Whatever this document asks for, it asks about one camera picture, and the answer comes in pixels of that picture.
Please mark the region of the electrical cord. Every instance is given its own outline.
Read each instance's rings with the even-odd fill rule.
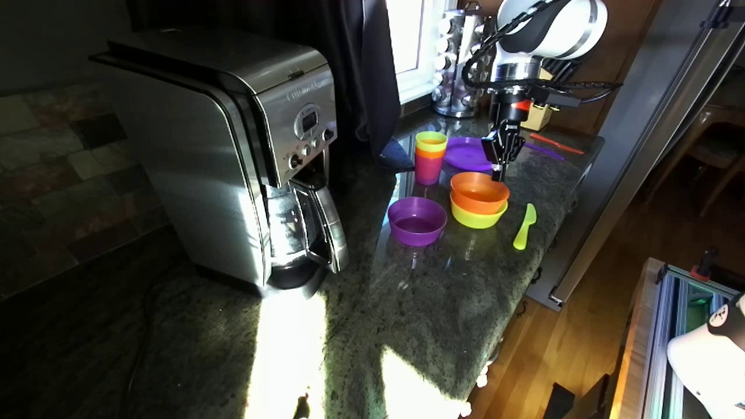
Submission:
[[[142,293],[139,340],[136,340],[136,349],[135,349],[130,369],[126,375],[122,392],[120,392],[120,405],[119,405],[119,416],[120,419],[128,419],[132,413],[130,412],[130,402],[132,402],[130,395],[132,395],[135,381],[136,381],[136,376],[142,373],[143,356],[148,350],[150,328],[154,328],[154,304],[157,302],[157,295],[162,290],[165,279],[172,277],[172,271],[175,271],[175,268],[178,262],[182,262],[182,257],[169,260],[168,268],[154,281],[148,281],[143,293]]]

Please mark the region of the colorful cup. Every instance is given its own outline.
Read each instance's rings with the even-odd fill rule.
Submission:
[[[446,148],[446,135],[438,130],[421,130],[414,136],[414,178],[417,184],[438,184]]]
[[[414,136],[414,148],[421,148],[426,154],[444,154],[446,135],[438,130],[421,130]]]
[[[417,184],[438,184],[444,156],[430,158],[414,154],[414,178]]]

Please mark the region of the stacked bowls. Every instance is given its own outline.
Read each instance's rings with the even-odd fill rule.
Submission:
[[[510,189],[484,171],[457,171],[449,181],[450,215],[468,227],[491,227],[510,203]]]

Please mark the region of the orange bowl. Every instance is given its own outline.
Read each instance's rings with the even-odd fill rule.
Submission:
[[[457,171],[449,178],[449,196],[468,211],[495,214],[510,199],[510,189],[484,171]]]

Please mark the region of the carafe handle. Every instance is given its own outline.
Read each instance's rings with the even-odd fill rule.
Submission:
[[[347,238],[342,218],[333,205],[328,189],[305,190],[319,214],[322,242],[328,247],[325,265],[329,271],[339,271],[347,265]]]
[[[328,189],[321,185],[321,181],[303,181],[297,177],[292,178],[292,185],[305,198],[310,198],[325,243],[322,255],[319,255],[315,252],[311,252],[310,255],[314,255],[329,271],[339,271],[347,265],[347,238]]]

